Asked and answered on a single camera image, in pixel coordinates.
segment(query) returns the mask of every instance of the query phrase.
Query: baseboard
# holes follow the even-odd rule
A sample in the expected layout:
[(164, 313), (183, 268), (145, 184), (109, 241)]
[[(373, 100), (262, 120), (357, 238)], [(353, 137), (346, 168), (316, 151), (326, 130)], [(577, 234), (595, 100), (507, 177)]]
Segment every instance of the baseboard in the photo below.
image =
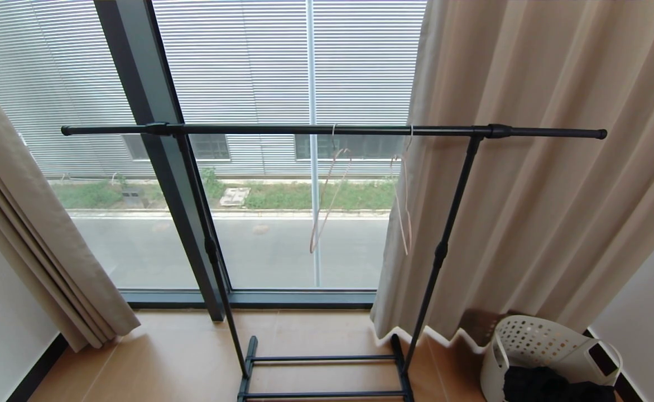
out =
[(54, 341), (49, 344), (47, 350), (42, 353), (37, 363), (27, 372), (27, 375), (24, 376), (24, 379), (22, 379), (12, 395), (8, 397), (7, 402), (26, 402), (26, 400), (29, 400), (34, 390), (37, 389), (52, 366), (54, 366), (54, 363), (59, 360), (59, 357), (67, 349), (67, 346), (69, 344), (64, 336), (61, 333), (57, 335)]
[[(595, 338), (590, 330), (585, 330), (584, 336)], [(603, 372), (607, 372), (609, 368), (615, 368), (617, 365), (612, 360), (610, 354), (600, 345), (594, 346), (590, 349), (590, 356), (592, 356), (595, 363), (600, 367)], [(634, 389), (624, 372), (620, 372), (615, 382), (615, 391), (620, 395), (623, 402), (644, 402), (644, 399)]]

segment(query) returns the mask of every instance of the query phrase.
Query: grass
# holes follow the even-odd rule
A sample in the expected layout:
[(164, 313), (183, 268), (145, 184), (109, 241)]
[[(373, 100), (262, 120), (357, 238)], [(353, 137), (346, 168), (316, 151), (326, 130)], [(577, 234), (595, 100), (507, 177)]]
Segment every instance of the grass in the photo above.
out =
[[(218, 201), (229, 186), (248, 186), (250, 194), (245, 200), (247, 209), (311, 209), (312, 191), (309, 183), (226, 185), (218, 180), (212, 170), (200, 172), (205, 194), (209, 204), (219, 208)], [(338, 184), (330, 184), (324, 189), (320, 202), (322, 209), (327, 209), (337, 191)], [(126, 208), (121, 195), (124, 188), (139, 188), (148, 201), (149, 208), (166, 208), (164, 194), (159, 185), (128, 185), (119, 176), (115, 181), (96, 181), (84, 184), (52, 185), (64, 208), (86, 209), (121, 209)], [(370, 181), (369, 183), (350, 183), (345, 181), (335, 198), (334, 209), (390, 209), (394, 199), (393, 182), (389, 180)]]

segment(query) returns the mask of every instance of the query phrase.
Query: street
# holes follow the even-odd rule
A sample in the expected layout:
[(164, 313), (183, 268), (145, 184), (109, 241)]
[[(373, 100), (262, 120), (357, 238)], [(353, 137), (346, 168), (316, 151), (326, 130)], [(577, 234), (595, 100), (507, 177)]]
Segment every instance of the street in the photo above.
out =
[[(117, 287), (198, 287), (171, 217), (74, 217), (74, 223)], [(330, 219), (320, 239), (321, 286), (376, 288), (387, 223)], [(314, 287), (309, 219), (218, 217), (215, 228), (234, 288)]]

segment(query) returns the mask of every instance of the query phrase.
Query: garment rack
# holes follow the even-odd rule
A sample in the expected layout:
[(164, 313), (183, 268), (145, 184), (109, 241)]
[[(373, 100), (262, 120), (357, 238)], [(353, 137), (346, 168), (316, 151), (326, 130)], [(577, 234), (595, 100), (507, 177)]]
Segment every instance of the garment rack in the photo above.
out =
[[(409, 382), (408, 369), (413, 358), (416, 342), (424, 326), (426, 312), (431, 302), (431, 296), (434, 293), (434, 286), (439, 277), (439, 271), (444, 263), (444, 259), (449, 249), (449, 237), (451, 230), (454, 228), (456, 214), (459, 211), (460, 201), (468, 181), (470, 168), (472, 168), (475, 154), (478, 152), (478, 146), (484, 139), (499, 139), (504, 137), (575, 137), (575, 138), (595, 138), (602, 140), (607, 136), (606, 130), (571, 130), (571, 129), (550, 129), (550, 128), (515, 128), (506, 125), (487, 125), (487, 126), (332, 126), (332, 125), (307, 125), (307, 126), (289, 126), (289, 125), (185, 125), (169, 124), (165, 122), (155, 122), (147, 125), (135, 126), (111, 126), (111, 127), (74, 127), (62, 126), (61, 132), (64, 135), (95, 135), (95, 134), (129, 134), (129, 133), (147, 133), (163, 137), (173, 137), (177, 140), (179, 150), (181, 150), (182, 161), (189, 175), (191, 183), (191, 192), (195, 204), (198, 207), (200, 226), (204, 234), (205, 252), (208, 254), (210, 264), (217, 281), (220, 301), (225, 308), (225, 317), (230, 328), (230, 335), (233, 338), (235, 353), (238, 356), (242, 372), (242, 381), (238, 390), (238, 402), (245, 402), (254, 399), (348, 399), (348, 398), (369, 398), (369, 397), (401, 397), (405, 402), (414, 402), (411, 383)], [(393, 353), (390, 355), (365, 355), (365, 356), (257, 356), (258, 338), (252, 336), (248, 344), (248, 353), (243, 358), (243, 351), (238, 333), (233, 320), (233, 313), (228, 302), (228, 293), (225, 289), (222, 273), (220, 272), (219, 251), (217, 244), (210, 236), (210, 209), (208, 201), (205, 198), (205, 190), (201, 185), (199, 169), (195, 163), (195, 157), (191, 148), (191, 142), (187, 135), (189, 134), (292, 134), (292, 135), (416, 135), (416, 136), (436, 136), (436, 137), (468, 137), (468, 147), (463, 160), (459, 181), (456, 184), (454, 199), (451, 201), (449, 216), (446, 219), (444, 234), (441, 236), (439, 244), (434, 251), (434, 264), (431, 267), (431, 275), (427, 282), (424, 298), (419, 309), (419, 316), (416, 320), (413, 336), (409, 345), (406, 358), (401, 351), (401, 344), (398, 336), (391, 336), (391, 348)], [(251, 393), (249, 392), (250, 380), (253, 374), (253, 367), (260, 363), (319, 363), (334, 361), (381, 361), (391, 360), (396, 364), (399, 374), (401, 390), (399, 391), (352, 391), (352, 392), (299, 392), (299, 393)]]

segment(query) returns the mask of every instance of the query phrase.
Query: corrugated metal siding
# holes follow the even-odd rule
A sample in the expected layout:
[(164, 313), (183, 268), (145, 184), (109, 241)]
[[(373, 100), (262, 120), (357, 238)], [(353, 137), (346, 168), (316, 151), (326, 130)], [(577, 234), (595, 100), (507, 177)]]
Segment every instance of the corrugated metal siding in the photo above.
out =
[(47, 176), (153, 175), (121, 137), (59, 132), (134, 122), (92, 2), (0, 1), (0, 105)]
[[(307, 124), (304, 0), (154, 0), (187, 122)], [(404, 123), (423, 1), (316, 0), (321, 124)], [(133, 117), (92, 2), (0, 1), (0, 105), (48, 176), (153, 176), (120, 136), (63, 137), (61, 125)], [(220, 176), (308, 176), (292, 135), (227, 135)], [(340, 174), (347, 162), (340, 161)], [(388, 161), (355, 160), (351, 175), (385, 176)], [(325, 175), (329, 161), (320, 163)]]

